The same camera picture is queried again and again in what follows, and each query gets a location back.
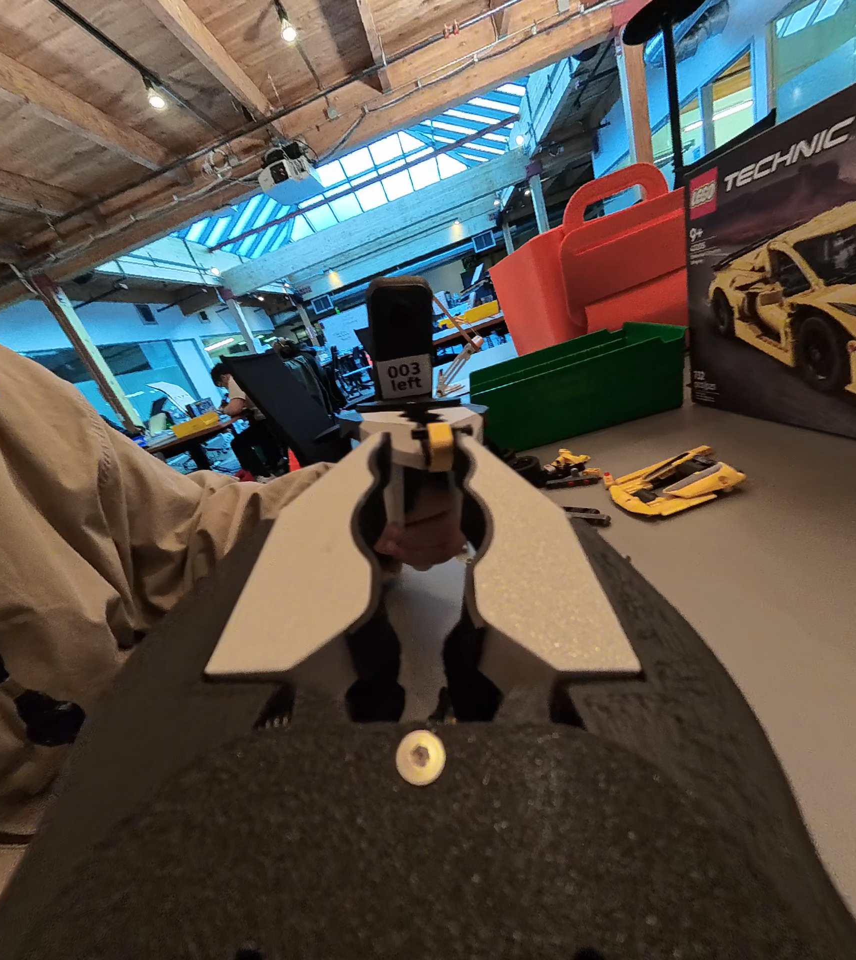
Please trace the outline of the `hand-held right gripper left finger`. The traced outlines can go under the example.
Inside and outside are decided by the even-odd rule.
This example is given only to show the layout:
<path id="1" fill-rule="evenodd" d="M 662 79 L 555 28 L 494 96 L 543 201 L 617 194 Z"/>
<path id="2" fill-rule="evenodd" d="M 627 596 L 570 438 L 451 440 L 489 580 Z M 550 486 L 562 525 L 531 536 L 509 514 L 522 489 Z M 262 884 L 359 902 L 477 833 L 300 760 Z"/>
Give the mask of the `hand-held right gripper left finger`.
<path id="1" fill-rule="evenodd" d="M 350 630 L 376 608 L 361 508 L 382 480 L 387 434 L 365 439 L 281 510 L 205 666 L 214 682 L 279 681 L 343 698 L 357 680 Z"/>

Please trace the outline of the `ceiling projector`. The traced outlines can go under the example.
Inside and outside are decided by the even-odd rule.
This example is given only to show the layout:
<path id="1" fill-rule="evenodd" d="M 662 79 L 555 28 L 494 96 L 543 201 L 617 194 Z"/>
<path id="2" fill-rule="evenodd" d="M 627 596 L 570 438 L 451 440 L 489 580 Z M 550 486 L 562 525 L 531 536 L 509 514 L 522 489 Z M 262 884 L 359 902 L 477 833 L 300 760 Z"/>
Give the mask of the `ceiling projector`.
<path id="1" fill-rule="evenodd" d="M 265 153 L 257 183 L 278 204 L 296 206 L 323 192 L 304 146 L 293 141 Z"/>

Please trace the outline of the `person's left hand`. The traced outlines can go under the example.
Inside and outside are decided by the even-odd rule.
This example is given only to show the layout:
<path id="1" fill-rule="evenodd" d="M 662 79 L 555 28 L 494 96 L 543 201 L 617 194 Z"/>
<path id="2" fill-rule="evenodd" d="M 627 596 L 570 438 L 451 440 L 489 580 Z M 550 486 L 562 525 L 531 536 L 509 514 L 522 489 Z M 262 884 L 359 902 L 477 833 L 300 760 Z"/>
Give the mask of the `person's left hand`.
<path id="1" fill-rule="evenodd" d="M 450 513 L 387 523 L 374 552 L 396 566 L 430 570 L 463 553 L 468 540 Z"/>

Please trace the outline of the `person's left forearm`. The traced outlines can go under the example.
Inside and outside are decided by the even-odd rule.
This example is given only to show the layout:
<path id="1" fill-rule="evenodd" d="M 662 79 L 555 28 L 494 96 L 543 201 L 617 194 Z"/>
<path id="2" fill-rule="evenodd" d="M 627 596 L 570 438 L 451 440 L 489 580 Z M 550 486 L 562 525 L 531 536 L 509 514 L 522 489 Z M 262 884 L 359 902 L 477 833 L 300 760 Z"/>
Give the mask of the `person's left forearm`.
<path id="1" fill-rule="evenodd" d="M 104 459 L 98 493 L 124 567 L 131 625 L 118 632 L 131 649 L 231 550 L 331 469 L 308 465 L 266 483 L 212 471 L 176 473 L 144 452 Z"/>

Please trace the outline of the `whiteboard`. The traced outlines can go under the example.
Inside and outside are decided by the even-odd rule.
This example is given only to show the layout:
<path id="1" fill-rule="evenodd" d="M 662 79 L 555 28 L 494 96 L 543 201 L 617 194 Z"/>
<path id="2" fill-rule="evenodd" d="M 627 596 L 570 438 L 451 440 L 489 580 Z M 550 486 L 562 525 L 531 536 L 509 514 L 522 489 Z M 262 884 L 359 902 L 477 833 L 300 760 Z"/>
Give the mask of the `whiteboard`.
<path id="1" fill-rule="evenodd" d="M 318 325 L 323 329 L 327 348 L 334 347 L 340 354 L 350 353 L 355 347 L 362 346 L 357 330 L 364 330 L 369 326 L 367 307 L 360 304 L 333 313 L 320 320 Z"/>

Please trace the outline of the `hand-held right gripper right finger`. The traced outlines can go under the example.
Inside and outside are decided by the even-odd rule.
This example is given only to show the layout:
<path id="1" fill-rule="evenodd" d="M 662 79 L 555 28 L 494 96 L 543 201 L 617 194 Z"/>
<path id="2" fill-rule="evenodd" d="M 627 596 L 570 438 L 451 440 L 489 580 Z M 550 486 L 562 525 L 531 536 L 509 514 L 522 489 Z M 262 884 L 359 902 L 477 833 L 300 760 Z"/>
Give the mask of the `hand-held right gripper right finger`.
<path id="1" fill-rule="evenodd" d="M 477 439 L 459 436 L 458 451 L 467 462 L 465 505 L 482 518 L 466 577 L 482 675 L 505 694 L 640 677 L 639 657 L 565 511 Z"/>

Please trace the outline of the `yellow brick subassembly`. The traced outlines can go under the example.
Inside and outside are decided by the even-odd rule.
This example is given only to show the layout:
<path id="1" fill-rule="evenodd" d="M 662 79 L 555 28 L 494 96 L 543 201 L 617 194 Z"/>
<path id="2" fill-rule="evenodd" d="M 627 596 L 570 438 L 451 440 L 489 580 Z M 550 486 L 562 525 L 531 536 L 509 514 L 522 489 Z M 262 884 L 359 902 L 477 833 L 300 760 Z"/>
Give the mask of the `yellow brick subassembly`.
<path id="1" fill-rule="evenodd" d="M 604 472 L 592 464 L 590 455 L 578 454 L 568 448 L 560 448 L 551 462 L 543 464 L 542 473 L 547 483 L 562 486 L 581 481 L 590 485 L 604 477 Z"/>

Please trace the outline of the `person's beige jacket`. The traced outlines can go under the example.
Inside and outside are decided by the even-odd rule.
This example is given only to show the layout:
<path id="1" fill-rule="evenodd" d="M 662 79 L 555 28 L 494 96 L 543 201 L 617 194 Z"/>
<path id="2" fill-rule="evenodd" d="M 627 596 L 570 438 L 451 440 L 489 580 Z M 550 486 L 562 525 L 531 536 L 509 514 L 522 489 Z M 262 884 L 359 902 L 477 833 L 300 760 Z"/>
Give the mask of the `person's beige jacket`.
<path id="1" fill-rule="evenodd" d="M 101 463 L 144 452 L 78 392 L 0 347 L 0 845 L 22 846 L 130 649 Z"/>

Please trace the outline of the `yellow toy car body section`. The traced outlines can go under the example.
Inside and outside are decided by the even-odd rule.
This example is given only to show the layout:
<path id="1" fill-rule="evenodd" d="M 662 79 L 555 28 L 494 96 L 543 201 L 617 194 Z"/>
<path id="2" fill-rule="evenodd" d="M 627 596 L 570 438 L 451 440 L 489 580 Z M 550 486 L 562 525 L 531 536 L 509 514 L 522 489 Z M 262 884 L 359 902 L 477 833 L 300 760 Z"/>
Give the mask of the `yellow toy car body section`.
<path id="1" fill-rule="evenodd" d="M 721 498 L 746 480 L 745 473 L 718 460 L 711 446 L 700 445 L 604 482 L 614 506 L 659 520 Z"/>

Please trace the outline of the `toy car set box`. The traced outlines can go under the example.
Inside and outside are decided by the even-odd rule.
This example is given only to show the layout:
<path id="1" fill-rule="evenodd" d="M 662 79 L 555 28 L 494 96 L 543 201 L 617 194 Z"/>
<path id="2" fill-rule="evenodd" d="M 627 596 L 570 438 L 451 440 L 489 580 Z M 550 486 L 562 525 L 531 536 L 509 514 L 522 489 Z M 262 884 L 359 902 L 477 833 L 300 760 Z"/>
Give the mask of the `toy car set box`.
<path id="1" fill-rule="evenodd" d="M 692 402 L 856 440 L 856 82 L 688 169 Z"/>

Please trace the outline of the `green plastic bin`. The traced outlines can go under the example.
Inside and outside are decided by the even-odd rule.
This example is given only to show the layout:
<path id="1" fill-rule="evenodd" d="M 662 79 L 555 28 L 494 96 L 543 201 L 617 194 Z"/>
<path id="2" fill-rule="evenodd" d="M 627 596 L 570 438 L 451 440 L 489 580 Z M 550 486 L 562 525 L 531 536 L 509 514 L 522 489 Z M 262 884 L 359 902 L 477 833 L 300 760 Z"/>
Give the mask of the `green plastic bin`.
<path id="1" fill-rule="evenodd" d="M 495 444 L 546 447 L 681 407 L 687 339 L 684 326 L 628 321 L 475 370 L 470 399 Z"/>

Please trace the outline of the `black office chair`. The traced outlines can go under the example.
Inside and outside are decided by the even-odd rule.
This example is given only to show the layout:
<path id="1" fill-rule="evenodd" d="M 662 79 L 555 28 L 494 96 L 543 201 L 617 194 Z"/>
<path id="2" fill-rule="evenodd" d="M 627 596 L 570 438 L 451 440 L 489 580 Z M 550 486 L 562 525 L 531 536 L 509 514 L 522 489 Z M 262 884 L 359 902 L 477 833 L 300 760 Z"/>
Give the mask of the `black office chair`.
<path id="1" fill-rule="evenodd" d="M 334 464 L 350 453 L 351 441 L 342 435 L 334 415 L 326 412 L 277 354 L 228 357 L 223 363 L 262 413 L 279 445 L 302 468 Z"/>

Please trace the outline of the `black round floor lamp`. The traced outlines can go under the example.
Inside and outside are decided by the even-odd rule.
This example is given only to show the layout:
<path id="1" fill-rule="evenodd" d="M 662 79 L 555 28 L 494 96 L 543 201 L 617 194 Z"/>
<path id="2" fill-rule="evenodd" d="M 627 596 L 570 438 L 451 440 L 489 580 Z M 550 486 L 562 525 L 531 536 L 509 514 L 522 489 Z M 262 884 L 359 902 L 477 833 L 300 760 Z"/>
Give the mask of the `black round floor lamp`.
<path id="1" fill-rule="evenodd" d="M 702 5 L 701 1 L 651 1 L 626 22 L 622 32 L 623 45 L 631 50 L 644 46 L 655 37 L 662 41 L 666 70 L 668 117 L 674 170 L 674 189 L 680 189 L 686 181 L 684 162 L 682 99 L 678 86 L 678 60 L 675 42 L 675 27 L 690 18 Z"/>

